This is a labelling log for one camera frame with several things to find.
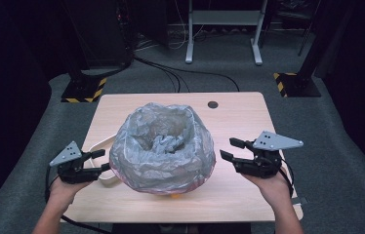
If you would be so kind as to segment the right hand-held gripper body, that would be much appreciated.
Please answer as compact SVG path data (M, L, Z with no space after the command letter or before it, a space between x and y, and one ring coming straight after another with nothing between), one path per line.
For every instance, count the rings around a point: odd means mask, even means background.
M269 178L275 176L282 166L280 151L284 149L302 147L304 142L263 131L252 141L254 150L252 159L238 159L235 170L243 175Z

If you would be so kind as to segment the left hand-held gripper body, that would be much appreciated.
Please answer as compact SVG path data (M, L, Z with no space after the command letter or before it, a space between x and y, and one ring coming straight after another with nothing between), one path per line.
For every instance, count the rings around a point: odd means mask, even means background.
M82 150L75 141L69 143L53 160L49 166L56 168L61 180L65 183L76 184L97 180L99 175L92 168L85 168Z

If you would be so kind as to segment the grey plastic trash bag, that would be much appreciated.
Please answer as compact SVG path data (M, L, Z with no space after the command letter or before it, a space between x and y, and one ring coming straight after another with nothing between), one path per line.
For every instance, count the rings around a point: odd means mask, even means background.
M210 132L192 107L152 102L126 118L109 161L115 175L131 189L169 195L205 183L216 154Z

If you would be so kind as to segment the person's left hand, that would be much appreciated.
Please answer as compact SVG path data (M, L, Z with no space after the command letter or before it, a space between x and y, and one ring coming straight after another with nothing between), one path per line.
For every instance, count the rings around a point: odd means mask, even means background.
M76 193L88 185L90 185L90 182L70 184L57 178L51 185L48 204L53 208L66 210L73 202Z

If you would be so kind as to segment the person's right hand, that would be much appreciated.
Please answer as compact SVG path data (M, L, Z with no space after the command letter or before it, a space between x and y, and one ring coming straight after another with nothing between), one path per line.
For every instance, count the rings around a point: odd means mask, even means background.
M264 199L275 212L291 205L289 186L281 173L277 173L270 178L260 178L252 175L244 175L244 177L260 189Z

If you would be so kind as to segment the black stand with striped base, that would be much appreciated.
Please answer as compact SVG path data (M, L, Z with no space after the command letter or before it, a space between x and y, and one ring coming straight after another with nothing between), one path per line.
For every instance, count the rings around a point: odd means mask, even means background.
M317 15L316 36L297 73L274 73L279 93L284 98L319 98L312 74L325 55L333 37L338 32L344 17L355 0L327 0Z
M74 18L68 9L66 0L61 0L63 12L63 65L67 70L70 81L61 98L65 102L94 102L101 96L106 82L103 75L90 75L82 71L86 61L82 50Z

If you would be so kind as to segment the black cabinet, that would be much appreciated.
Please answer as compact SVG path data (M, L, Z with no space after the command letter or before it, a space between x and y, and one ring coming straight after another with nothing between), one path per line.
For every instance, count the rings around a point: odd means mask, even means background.
M132 54L118 20L117 0L85 0L87 61L91 66L127 67Z

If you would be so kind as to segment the white metal stand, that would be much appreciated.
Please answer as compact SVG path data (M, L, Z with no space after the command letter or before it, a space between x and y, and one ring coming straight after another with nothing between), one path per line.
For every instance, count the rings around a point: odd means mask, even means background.
M260 35L263 28L265 10L268 0L262 0L259 10L250 11L226 11L226 10L194 10L192 0L188 0L188 41L185 55L185 62L193 62L194 50L194 25L243 25L254 26L255 35L250 39L251 48L254 56L255 65L263 64L262 55L259 47Z

